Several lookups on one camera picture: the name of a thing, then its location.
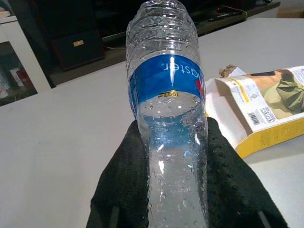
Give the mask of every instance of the gloved hand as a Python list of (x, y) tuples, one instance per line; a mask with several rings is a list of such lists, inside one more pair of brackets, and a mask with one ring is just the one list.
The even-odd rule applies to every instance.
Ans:
[[(286, 228), (251, 168), (208, 118), (209, 228)], [(87, 228), (146, 228), (147, 164), (137, 122), (103, 171), (91, 200)]]

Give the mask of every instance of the white shelf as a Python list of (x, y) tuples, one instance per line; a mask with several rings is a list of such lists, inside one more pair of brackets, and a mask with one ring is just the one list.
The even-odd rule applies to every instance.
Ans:
[(4, 24), (4, 23), (16, 21), (16, 20), (17, 20), (16, 16), (9, 16), (7, 18), (0, 18), (0, 24)]

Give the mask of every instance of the black glove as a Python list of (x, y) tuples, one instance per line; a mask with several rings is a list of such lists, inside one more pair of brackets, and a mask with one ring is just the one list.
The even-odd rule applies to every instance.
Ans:
[[(286, 228), (279, 210), (251, 168), (208, 118), (209, 228)], [(86, 228), (146, 228), (147, 165), (134, 121), (103, 171)]]

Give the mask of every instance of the clear plastic bottle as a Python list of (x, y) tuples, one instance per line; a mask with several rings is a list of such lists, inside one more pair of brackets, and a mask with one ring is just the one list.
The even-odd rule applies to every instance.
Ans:
[(143, 3), (127, 28), (129, 97), (149, 158), (150, 228), (207, 228), (205, 83), (198, 36), (176, 0)]

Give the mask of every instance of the product box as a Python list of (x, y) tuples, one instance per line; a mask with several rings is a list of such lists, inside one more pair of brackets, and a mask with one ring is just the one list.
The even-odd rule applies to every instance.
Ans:
[(206, 82), (206, 112), (241, 157), (304, 134), (304, 66)]

